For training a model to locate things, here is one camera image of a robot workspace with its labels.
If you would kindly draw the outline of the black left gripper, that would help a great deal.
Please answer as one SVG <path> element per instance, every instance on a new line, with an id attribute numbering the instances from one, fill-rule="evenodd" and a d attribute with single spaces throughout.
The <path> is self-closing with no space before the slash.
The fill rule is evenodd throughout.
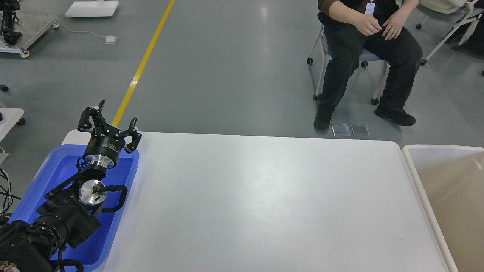
<path id="1" fill-rule="evenodd" d="M 121 130 L 108 129 L 108 124 L 101 113 L 104 103 L 105 100 L 102 100 L 97 107 L 87 107 L 81 113 L 78 131 L 90 133 L 90 140 L 83 153 L 83 161 L 88 163 L 98 161 L 102 162 L 102 165 L 116 165 L 122 148 L 128 154 L 134 152 L 138 148 L 142 135 L 136 127 L 138 119 L 133 118 L 128 129 L 122 131 L 122 138 L 116 138 Z M 131 138 L 129 143 L 124 140 L 128 136 Z"/>

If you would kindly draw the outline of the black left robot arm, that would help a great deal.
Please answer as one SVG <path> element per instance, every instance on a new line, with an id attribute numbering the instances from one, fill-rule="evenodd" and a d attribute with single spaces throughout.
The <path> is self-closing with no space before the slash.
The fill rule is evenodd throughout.
<path id="1" fill-rule="evenodd" d="M 2 272 L 64 272 L 67 266 L 83 272 L 84 265 L 64 259 L 101 226 L 101 213 L 114 213 L 126 202 L 128 187 L 105 185 L 107 171 L 116 167 L 122 150 L 133 153 L 142 138 L 133 118 L 122 131 L 102 115 L 105 101 L 83 110 L 78 131 L 90 133 L 78 171 L 45 194 L 32 223 L 14 220 L 1 227 Z"/>

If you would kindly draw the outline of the person left hand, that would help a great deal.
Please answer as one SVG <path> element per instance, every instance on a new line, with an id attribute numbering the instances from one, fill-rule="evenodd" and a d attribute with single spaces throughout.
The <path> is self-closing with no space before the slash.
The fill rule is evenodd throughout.
<path id="1" fill-rule="evenodd" d="M 394 13 L 385 21 L 382 25 L 384 27 L 384 31 L 382 36 L 384 37 L 385 41 L 389 41 L 392 39 L 397 38 L 406 22 L 407 16 L 401 13 Z"/>

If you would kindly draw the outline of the person right hand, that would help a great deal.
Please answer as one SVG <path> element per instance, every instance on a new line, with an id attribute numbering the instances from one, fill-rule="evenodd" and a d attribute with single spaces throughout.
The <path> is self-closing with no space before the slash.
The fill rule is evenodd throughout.
<path id="1" fill-rule="evenodd" d="M 358 14 L 353 20 L 353 26 L 365 36 L 372 36 L 375 33 L 381 31 L 378 20 L 369 14 Z"/>

